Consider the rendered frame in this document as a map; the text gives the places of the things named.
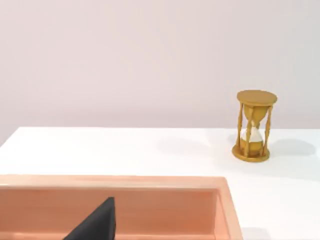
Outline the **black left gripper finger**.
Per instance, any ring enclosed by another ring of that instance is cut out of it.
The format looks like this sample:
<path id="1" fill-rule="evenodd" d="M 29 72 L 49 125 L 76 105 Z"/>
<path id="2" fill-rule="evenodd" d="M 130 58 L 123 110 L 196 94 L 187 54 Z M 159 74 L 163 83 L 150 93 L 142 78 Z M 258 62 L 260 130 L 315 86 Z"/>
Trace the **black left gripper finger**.
<path id="1" fill-rule="evenodd" d="M 63 240 L 115 240 L 115 198 L 108 197 Z"/>

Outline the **shallow salmon-coloured box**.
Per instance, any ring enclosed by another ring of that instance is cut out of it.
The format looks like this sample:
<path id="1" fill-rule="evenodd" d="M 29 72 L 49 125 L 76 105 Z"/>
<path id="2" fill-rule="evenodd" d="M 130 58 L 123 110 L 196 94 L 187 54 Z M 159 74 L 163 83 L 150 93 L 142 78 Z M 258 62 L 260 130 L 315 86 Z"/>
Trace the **shallow salmon-coloured box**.
<path id="1" fill-rule="evenodd" d="M 219 176 L 0 175 L 0 240 L 63 240 L 107 198 L 115 240 L 244 240 Z"/>

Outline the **golden hourglass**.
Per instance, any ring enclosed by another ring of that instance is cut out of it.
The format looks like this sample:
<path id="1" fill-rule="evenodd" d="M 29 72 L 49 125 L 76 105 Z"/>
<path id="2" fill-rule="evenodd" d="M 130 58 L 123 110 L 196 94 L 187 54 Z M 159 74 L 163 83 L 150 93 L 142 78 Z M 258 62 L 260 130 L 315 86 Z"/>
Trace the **golden hourglass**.
<path id="1" fill-rule="evenodd" d="M 254 89 L 239 91 L 236 97 L 239 114 L 232 154 L 245 162 L 264 162 L 270 157 L 271 115 L 278 98 L 269 91 Z"/>

